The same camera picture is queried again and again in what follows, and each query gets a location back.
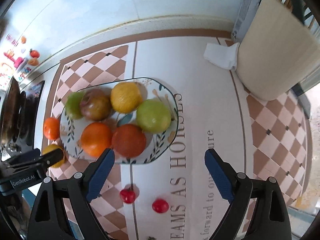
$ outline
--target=green apple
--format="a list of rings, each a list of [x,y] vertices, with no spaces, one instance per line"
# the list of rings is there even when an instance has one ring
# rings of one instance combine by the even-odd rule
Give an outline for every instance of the green apple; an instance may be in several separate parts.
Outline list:
[[[80,102],[84,96],[84,92],[73,92],[68,96],[65,108],[67,116],[72,119],[82,118],[80,110]]]
[[[137,124],[143,131],[161,133],[169,127],[171,114],[161,101],[148,99],[137,109]]]

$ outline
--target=beige cylinder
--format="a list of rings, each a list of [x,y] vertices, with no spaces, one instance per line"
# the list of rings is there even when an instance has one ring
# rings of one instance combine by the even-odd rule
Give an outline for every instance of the beige cylinder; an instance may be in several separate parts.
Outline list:
[[[262,0],[240,44],[237,74],[257,97],[273,100],[320,65],[308,28],[278,0]]]

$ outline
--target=white tissue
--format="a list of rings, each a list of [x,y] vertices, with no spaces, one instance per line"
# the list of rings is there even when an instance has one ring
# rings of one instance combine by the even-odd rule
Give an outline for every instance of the white tissue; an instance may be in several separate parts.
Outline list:
[[[206,60],[209,60],[220,68],[235,71],[237,68],[239,45],[239,42],[230,47],[208,43],[203,56]]]

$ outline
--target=yellow lemon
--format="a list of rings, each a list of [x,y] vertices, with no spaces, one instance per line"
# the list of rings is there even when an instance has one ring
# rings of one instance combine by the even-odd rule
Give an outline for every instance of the yellow lemon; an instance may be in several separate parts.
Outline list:
[[[127,114],[142,103],[142,96],[134,82],[122,82],[112,89],[110,102],[115,111]]]
[[[63,148],[60,147],[59,145],[56,145],[56,144],[51,144],[51,145],[48,145],[46,148],[44,148],[44,150],[42,151],[42,154],[41,155],[45,155],[49,152],[52,152],[53,150],[55,149],[61,149],[63,151]],[[57,162],[56,164],[52,165],[51,167],[53,168],[58,168],[60,167],[63,163],[65,162],[65,157],[63,155],[63,159],[59,162]]]

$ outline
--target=plate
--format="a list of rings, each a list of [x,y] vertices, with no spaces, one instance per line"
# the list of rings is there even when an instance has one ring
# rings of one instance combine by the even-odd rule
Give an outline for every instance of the plate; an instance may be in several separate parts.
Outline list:
[[[163,84],[152,78],[134,78],[121,80],[111,83],[105,83],[97,86],[92,86],[89,88],[81,89],[79,91],[87,91],[92,88],[100,88],[107,95],[110,96],[111,90],[118,83],[122,82],[135,82],[139,87],[142,95],[142,99],[155,99],[162,101],[171,112],[171,123],[167,130],[158,134],[151,134],[145,132],[147,138],[147,146],[145,150],[138,156],[132,159],[123,158],[116,154],[116,163],[151,163],[155,161],[159,156],[171,145],[175,139],[178,131],[178,111],[177,104],[173,97],[173,94],[167,89]],[[96,158],[88,155],[82,148],[80,144],[80,137],[85,127],[94,121],[87,120],[86,118],[81,118],[78,120],[71,120],[66,115],[66,109],[64,108],[60,119],[60,136],[63,143],[63,147],[66,152],[74,158],[85,159],[89,161],[95,161]],[[119,112],[113,111],[110,116],[101,121],[108,125],[112,132],[116,127],[132,123],[136,124],[136,111],[129,114],[121,114]]]

